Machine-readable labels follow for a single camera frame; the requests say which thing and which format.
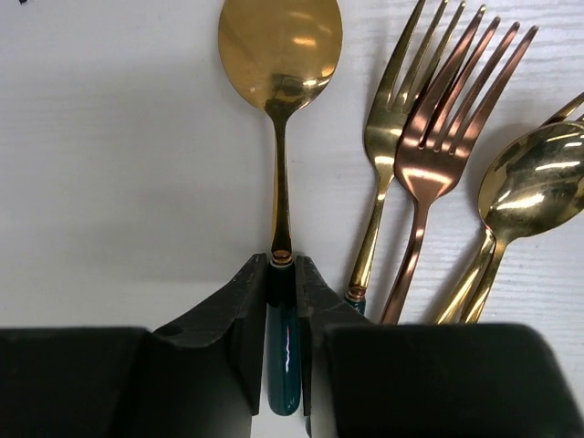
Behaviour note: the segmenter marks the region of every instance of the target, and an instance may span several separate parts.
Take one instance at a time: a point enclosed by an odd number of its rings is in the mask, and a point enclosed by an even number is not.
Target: spoon with green handle
[[[337,0],[225,0],[219,54],[237,92],[276,131],[272,259],[267,272],[268,399],[272,411],[300,403],[300,348],[290,238],[285,130],[290,116],[328,85],[340,57]]]
[[[522,137],[518,141],[515,141],[511,146],[509,146],[506,149],[507,153],[509,153],[509,151],[512,151],[513,149],[516,150],[516,148],[518,147],[519,144],[524,144],[524,148],[525,148],[526,141],[529,142],[530,146],[533,146],[535,148],[536,144],[533,141],[544,141],[545,140],[545,139],[538,140],[538,135],[546,136],[550,133],[550,131],[547,130],[548,124],[565,120],[582,103],[584,103],[584,93],[581,93],[576,98],[574,98],[571,102],[569,102],[567,105],[565,105],[562,109],[557,111],[553,116],[551,116],[548,120],[546,120],[546,122],[538,130],[535,130],[535,131],[529,133],[527,136]],[[498,160],[500,160],[502,156],[505,156],[505,152],[504,152],[504,154],[502,154],[499,157]],[[541,156],[539,159],[545,160],[545,159],[549,159],[549,158],[551,158],[551,157],[545,155],[545,156]],[[490,172],[493,170],[494,166],[495,166],[495,164],[493,164],[489,168]],[[481,187],[481,193],[483,193],[486,190],[487,190],[486,187],[484,187],[484,186]],[[481,245],[479,252],[477,253],[477,255],[474,258],[471,265],[467,268],[464,276],[461,278],[461,280],[458,282],[458,284],[451,291],[448,298],[438,308],[438,312],[436,313],[436,316],[434,318],[435,323],[437,323],[437,324],[452,323],[452,322],[457,322],[459,320],[458,316],[459,316],[461,308],[463,308],[464,303],[468,300],[471,292],[477,289],[477,285],[482,279],[481,273],[483,273],[485,271],[485,266],[487,266],[491,263],[491,260],[493,258],[494,248],[495,248],[495,236],[493,235],[491,228],[489,226],[486,226],[486,227],[484,227],[484,240],[483,240],[483,243]]]

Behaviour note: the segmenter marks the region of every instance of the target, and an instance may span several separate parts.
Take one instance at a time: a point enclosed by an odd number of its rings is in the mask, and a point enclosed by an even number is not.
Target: gold spoon
[[[564,121],[582,104],[584,104],[584,93],[580,93],[576,98],[564,105],[556,113],[550,116],[541,126],[544,127],[551,123]],[[582,122],[584,120],[583,118],[584,116],[581,116],[577,122]],[[433,319],[434,323],[444,324],[457,322],[459,320],[458,317],[460,310],[464,307],[464,303],[468,301],[471,292],[476,290],[480,283],[482,279],[480,274],[485,271],[485,266],[490,263],[493,256],[493,249],[495,248],[495,237],[488,227],[484,228],[483,235],[483,243],[480,250],[467,268],[463,277],[448,295],[448,298],[437,309],[436,316]]]
[[[551,123],[512,143],[489,167],[478,204],[485,241],[477,259],[486,268],[463,310],[465,323],[480,318],[511,242],[545,233],[584,209],[584,125]]]
[[[237,92],[276,131],[272,259],[267,274],[268,390],[272,410],[293,413],[300,399],[296,290],[290,238],[285,130],[290,116],[328,85],[340,57],[336,0],[225,0],[219,54]]]

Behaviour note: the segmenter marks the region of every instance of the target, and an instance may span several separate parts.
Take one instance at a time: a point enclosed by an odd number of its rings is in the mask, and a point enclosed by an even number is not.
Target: copper fork
[[[375,94],[363,135],[365,151],[377,174],[377,193],[367,232],[363,238],[363,243],[350,277],[349,288],[345,293],[345,300],[361,314],[365,311],[365,293],[370,280],[373,253],[381,223],[381,212],[383,211],[385,196],[393,180],[393,161],[403,127],[419,96],[423,95],[425,89],[427,89],[450,35],[453,33],[465,7],[465,1],[463,1],[454,13],[438,47],[433,52],[424,76],[418,81],[418,85],[414,86],[414,81],[418,76],[420,65],[430,45],[433,33],[448,4],[448,0],[442,0],[401,83],[399,91],[395,93],[395,98],[392,99],[397,77],[402,68],[403,60],[412,40],[413,31],[422,13],[424,3],[425,0],[419,0],[416,7],[414,7],[412,15],[401,33],[400,40],[391,54],[390,62]]]
[[[414,217],[410,242],[383,311],[381,319],[383,323],[398,323],[420,257],[430,207],[460,181],[476,139],[537,32],[536,27],[527,31],[473,115],[466,120],[486,81],[515,38],[519,24],[514,23],[510,27],[469,89],[454,118],[447,124],[454,103],[461,95],[464,85],[500,23],[499,17],[493,20],[456,77],[484,11],[485,7],[481,6],[426,95],[421,99],[416,112],[404,129],[402,142],[396,153],[395,173],[413,198]]]

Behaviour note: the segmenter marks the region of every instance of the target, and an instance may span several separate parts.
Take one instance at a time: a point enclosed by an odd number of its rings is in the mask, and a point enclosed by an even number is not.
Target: white table
[[[154,329],[268,249],[272,131],[224,76],[216,49],[221,3],[0,2],[2,326]],[[373,190],[363,121],[413,3],[340,0],[345,35],[338,72],[289,124],[294,246],[339,291]],[[470,2],[465,22],[478,6]],[[423,26],[434,8],[426,8]],[[478,244],[475,194],[491,159],[582,91],[583,14],[581,0],[490,5],[486,19],[500,15],[505,27],[520,19],[521,34],[533,24],[540,32],[464,180],[432,210],[405,321],[420,320]],[[401,261],[411,211],[395,183],[370,286],[373,317]],[[582,225],[578,217],[512,244],[483,317],[541,332],[580,402]],[[266,398],[262,403],[255,438],[304,436],[300,414],[279,418]]]

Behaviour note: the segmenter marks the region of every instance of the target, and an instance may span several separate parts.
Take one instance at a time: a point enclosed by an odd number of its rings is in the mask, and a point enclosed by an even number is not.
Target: fork head
[[[480,91],[519,29],[519,24],[514,23],[486,62],[464,97],[459,110],[450,123],[446,123],[454,103],[499,25],[500,20],[497,17],[486,29],[458,74],[484,11],[485,7],[481,6],[428,91],[419,101],[416,111],[404,128],[401,144],[396,153],[396,176],[413,198],[427,207],[449,193],[460,181],[476,139],[537,32],[537,28],[532,27],[526,33],[470,119],[466,120]]]
[[[393,97],[397,77],[402,68],[403,60],[412,40],[413,31],[422,13],[424,3],[425,0],[418,1],[406,27],[401,33],[400,39],[383,73],[381,83],[371,106],[369,118],[365,125],[363,135],[365,151],[371,164],[377,170],[378,175],[386,183],[389,183],[393,177],[393,162],[400,137],[402,136],[403,127],[419,96],[427,89],[428,83],[450,39],[450,35],[453,33],[465,7],[465,1],[463,1],[454,13],[450,25],[444,32],[438,47],[433,52],[433,57],[430,60],[428,68],[425,69],[422,79],[416,81],[420,65],[425,58],[434,31],[440,23],[443,11],[448,4],[448,0],[442,0],[414,56],[412,64],[401,83],[399,91]]]

